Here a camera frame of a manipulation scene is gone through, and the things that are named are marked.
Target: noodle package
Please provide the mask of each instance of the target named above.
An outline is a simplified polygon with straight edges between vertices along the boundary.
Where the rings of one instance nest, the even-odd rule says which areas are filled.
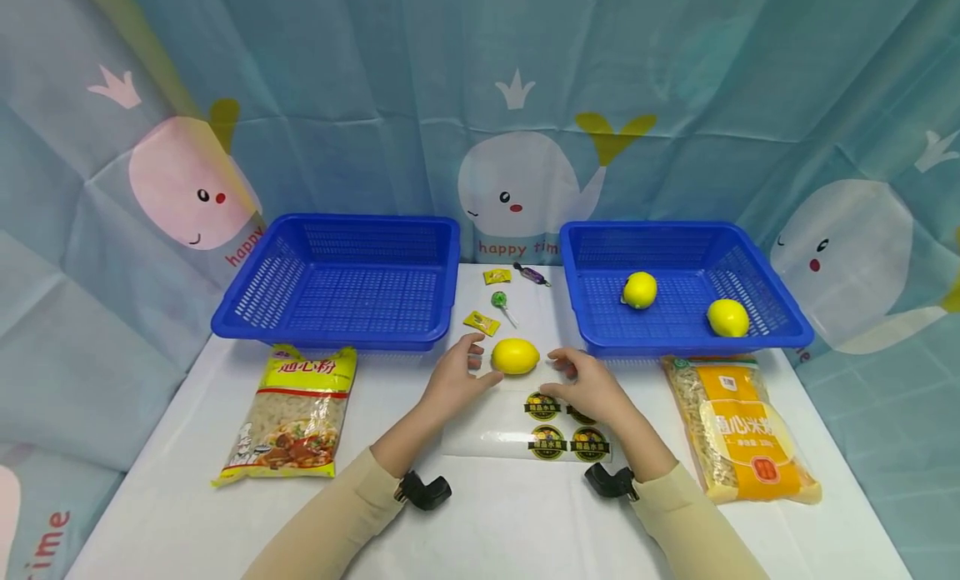
[[[756,360],[665,357],[663,370],[710,500],[820,503],[820,483],[770,405]]]
[[[213,486],[241,478],[333,478],[357,366],[353,347],[320,360],[305,359],[292,347],[274,350]]]

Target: white tablecloth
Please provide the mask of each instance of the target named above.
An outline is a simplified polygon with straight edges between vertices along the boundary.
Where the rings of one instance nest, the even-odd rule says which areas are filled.
[[[437,354],[468,330],[460,322],[469,311],[497,315],[488,306],[495,289],[507,291],[520,322],[514,330],[504,320],[496,339],[520,336],[544,354],[561,344],[582,346],[561,268],[539,268],[553,283],[548,288],[518,275],[510,284],[485,286],[481,271],[490,267],[460,266],[451,332],[434,353],[361,359],[337,455],[343,465],[416,403]],[[495,341],[487,342],[491,347]],[[239,578],[264,543],[323,489],[328,480],[311,478],[210,487],[268,353],[259,342],[210,340],[78,556],[70,580]],[[771,578],[910,578],[788,360],[779,351],[758,358],[772,402],[822,482],[823,500],[816,506],[742,502],[721,510]],[[693,470],[663,372],[637,363],[612,367]],[[590,491],[586,467],[444,456],[435,447],[417,470],[426,481],[442,474],[453,497],[434,512],[407,507],[362,550],[347,577],[670,578],[663,555],[627,504]],[[283,578],[280,570],[277,578]]]

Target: yellow whale tail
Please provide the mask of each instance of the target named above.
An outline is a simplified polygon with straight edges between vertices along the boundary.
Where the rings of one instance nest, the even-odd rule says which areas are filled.
[[[240,104],[236,99],[220,99],[210,106],[210,129],[227,155],[233,150],[233,129],[239,119]]]
[[[577,125],[593,139],[593,148],[600,159],[600,168],[606,168],[613,159],[629,147],[634,140],[650,132],[657,123],[656,115],[640,115],[627,122],[620,133],[614,132],[603,115],[585,112],[577,115]]]
[[[960,227],[957,228],[956,241],[960,247]],[[947,296],[943,297],[943,300],[940,302],[940,307],[946,309],[949,313],[958,313],[958,311],[960,311],[960,274],[958,274],[955,281],[953,281],[953,288],[950,288]]]

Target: green lollipop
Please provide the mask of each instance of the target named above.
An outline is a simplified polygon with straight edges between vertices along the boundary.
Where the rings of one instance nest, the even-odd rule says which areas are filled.
[[[496,291],[496,292],[490,297],[490,303],[491,303],[495,308],[500,309],[501,311],[503,311],[503,313],[507,316],[507,320],[510,320],[510,323],[512,323],[512,325],[513,325],[514,328],[519,328],[519,326],[518,326],[518,324],[517,324],[517,320],[514,320],[514,319],[513,319],[513,316],[510,315],[510,310],[507,309],[507,294],[506,294],[504,291],[500,291],[500,290]]]

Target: lemon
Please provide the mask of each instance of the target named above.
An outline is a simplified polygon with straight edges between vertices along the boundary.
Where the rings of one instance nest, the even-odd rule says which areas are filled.
[[[746,336],[750,328],[750,316],[747,315],[747,310],[732,298],[719,298],[710,303],[707,309],[707,320],[715,333],[729,338]]]
[[[646,309],[654,304],[656,297],[657,279],[646,272],[633,272],[623,285],[620,303],[634,309]]]
[[[539,361],[537,348],[522,338],[505,338],[493,347],[491,364],[500,372],[511,376],[533,370]]]

